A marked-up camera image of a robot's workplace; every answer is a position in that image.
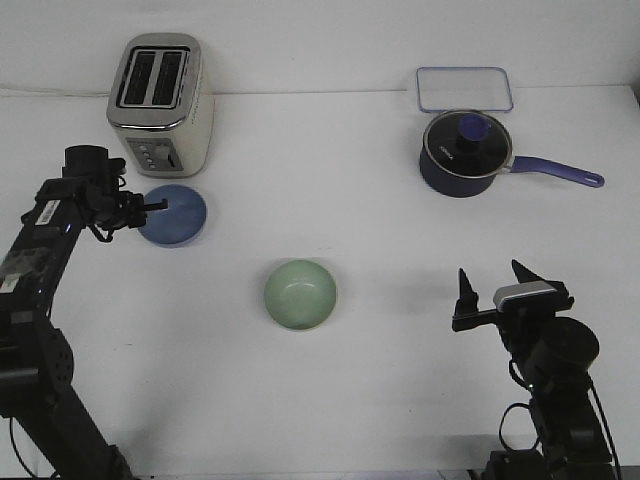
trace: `lid knob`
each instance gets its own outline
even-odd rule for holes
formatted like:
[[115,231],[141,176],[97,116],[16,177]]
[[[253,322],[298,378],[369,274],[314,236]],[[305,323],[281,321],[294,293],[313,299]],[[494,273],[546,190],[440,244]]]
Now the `lid knob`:
[[491,122],[477,113],[469,113],[460,119],[458,133],[470,142],[481,142],[489,136]]

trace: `navy blue saucepan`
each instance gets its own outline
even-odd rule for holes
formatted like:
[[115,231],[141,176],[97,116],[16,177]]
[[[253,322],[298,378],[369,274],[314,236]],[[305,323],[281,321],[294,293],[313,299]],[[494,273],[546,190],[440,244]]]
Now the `navy blue saucepan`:
[[477,195],[489,188],[504,168],[514,173],[546,173],[589,187],[604,185],[604,178],[596,173],[537,157],[512,158],[509,133],[495,118],[482,112],[441,113],[424,132],[420,172],[440,193],[451,197]]

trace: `white tabletop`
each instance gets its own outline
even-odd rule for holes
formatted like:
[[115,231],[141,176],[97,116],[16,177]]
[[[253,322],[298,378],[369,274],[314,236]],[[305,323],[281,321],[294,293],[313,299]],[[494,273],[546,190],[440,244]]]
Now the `white tabletop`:
[[[627,87],[516,89],[514,100],[499,118],[516,154],[606,185],[505,173],[477,197],[436,193],[417,167],[430,117],[408,92],[220,95],[203,171],[170,181],[131,166],[132,191],[196,188],[204,231],[176,249],[85,232],[52,322],[74,351],[76,390],[134,471],[482,466],[504,408],[528,396],[495,328],[452,332],[457,270],[491,308],[516,283],[512,258],[575,296],[569,315],[600,340],[590,372],[621,461],[640,462],[640,110]],[[0,248],[59,176],[64,148],[125,155],[106,103],[0,99]],[[269,272],[298,257],[325,265],[339,292],[307,332],[278,326],[262,303]],[[525,414],[509,428],[516,446],[533,431]],[[19,474],[3,437],[0,476]]]

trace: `white wall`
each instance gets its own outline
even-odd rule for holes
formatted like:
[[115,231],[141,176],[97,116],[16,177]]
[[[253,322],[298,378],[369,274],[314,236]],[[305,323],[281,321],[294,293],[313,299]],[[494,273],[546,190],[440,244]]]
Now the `white wall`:
[[216,92],[402,89],[424,65],[629,84],[638,25],[637,0],[5,0],[0,84],[108,91],[126,43],[152,31],[196,36]]

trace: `green bowl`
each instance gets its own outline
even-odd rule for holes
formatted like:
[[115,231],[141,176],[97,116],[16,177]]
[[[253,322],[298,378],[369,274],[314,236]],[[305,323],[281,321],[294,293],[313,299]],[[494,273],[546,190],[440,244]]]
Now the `green bowl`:
[[317,263],[302,259],[276,268],[264,288],[269,315],[292,330],[307,330],[325,321],[336,297],[331,274]]

